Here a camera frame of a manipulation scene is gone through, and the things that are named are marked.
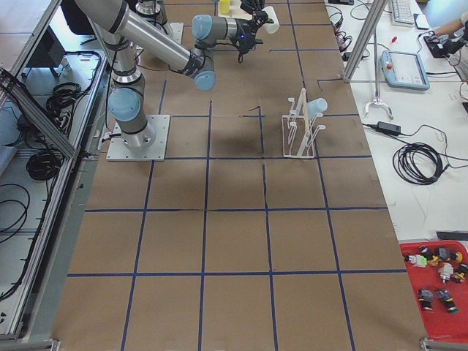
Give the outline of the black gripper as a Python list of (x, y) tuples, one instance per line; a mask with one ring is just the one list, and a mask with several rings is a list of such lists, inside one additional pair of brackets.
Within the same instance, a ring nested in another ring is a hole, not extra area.
[(263, 44), (263, 41), (256, 36), (257, 31), (266, 23), (269, 23), (269, 17), (263, 10), (254, 11), (251, 20), (236, 20), (236, 49), (240, 55), (245, 55), (257, 45)]

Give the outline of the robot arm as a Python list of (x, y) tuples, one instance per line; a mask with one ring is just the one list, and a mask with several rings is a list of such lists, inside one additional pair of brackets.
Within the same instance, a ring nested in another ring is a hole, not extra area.
[(239, 56), (260, 44), (258, 30), (273, 19), (262, 7), (250, 7), (250, 19), (196, 15), (192, 20), (195, 46), (189, 50), (167, 34), (167, 22), (149, 23), (131, 11), (125, 1), (78, 1), (78, 8), (97, 28), (97, 34), (111, 55), (113, 80), (107, 110), (121, 129), (121, 139), (130, 149), (150, 146), (156, 130), (143, 109), (143, 75), (136, 67), (129, 45), (134, 43), (165, 62), (177, 74), (187, 76), (200, 91), (210, 91), (216, 84), (213, 49), (230, 44)]

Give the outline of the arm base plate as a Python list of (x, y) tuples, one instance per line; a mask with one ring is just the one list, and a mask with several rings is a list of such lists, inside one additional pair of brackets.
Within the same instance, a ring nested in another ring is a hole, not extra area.
[(121, 131), (118, 122), (107, 150), (109, 162), (145, 162), (165, 160), (167, 137), (170, 129), (170, 115), (147, 115), (146, 128), (134, 135)]

